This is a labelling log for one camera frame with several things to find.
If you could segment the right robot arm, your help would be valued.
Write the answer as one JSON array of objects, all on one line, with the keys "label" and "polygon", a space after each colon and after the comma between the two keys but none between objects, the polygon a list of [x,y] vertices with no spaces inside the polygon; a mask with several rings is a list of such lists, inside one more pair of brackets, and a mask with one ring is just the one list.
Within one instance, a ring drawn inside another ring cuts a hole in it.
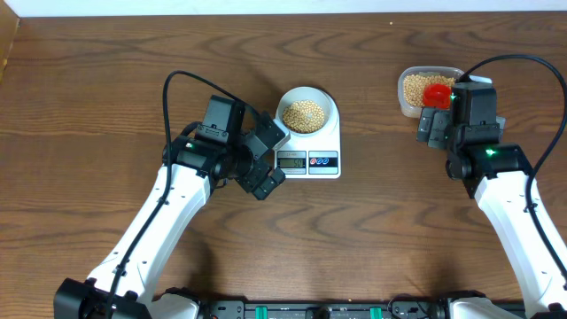
[{"label": "right robot arm", "polygon": [[521,147],[501,140],[497,94],[460,82],[446,110],[423,108],[417,141],[446,151],[449,178],[463,182],[493,226],[517,278],[528,318],[566,316],[566,244],[542,203]]}]

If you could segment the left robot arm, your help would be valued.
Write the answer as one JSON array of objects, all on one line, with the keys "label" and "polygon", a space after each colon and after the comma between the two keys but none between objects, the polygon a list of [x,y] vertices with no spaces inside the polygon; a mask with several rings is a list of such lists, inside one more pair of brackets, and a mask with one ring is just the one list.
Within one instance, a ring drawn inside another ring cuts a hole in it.
[{"label": "left robot arm", "polygon": [[200,303],[184,289],[154,297],[182,233],[220,184],[233,179],[265,199],[285,179],[265,155],[285,144],[289,130],[268,113],[254,113],[242,130],[242,101],[211,97],[203,121],[168,138],[152,191],[109,255],[83,282],[67,278],[53,300],[57,318],[197,318]]}]

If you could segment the red measuring scoop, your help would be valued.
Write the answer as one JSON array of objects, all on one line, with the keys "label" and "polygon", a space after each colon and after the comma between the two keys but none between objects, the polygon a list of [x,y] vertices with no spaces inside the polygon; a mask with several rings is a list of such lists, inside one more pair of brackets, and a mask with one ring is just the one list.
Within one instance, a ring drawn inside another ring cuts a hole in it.
[{"label": "red measuring scoop", "polygon": [[439,83],[433,83],[423,90],[423,105],[438,109],[448,109],[451,105],[452,89]]}]

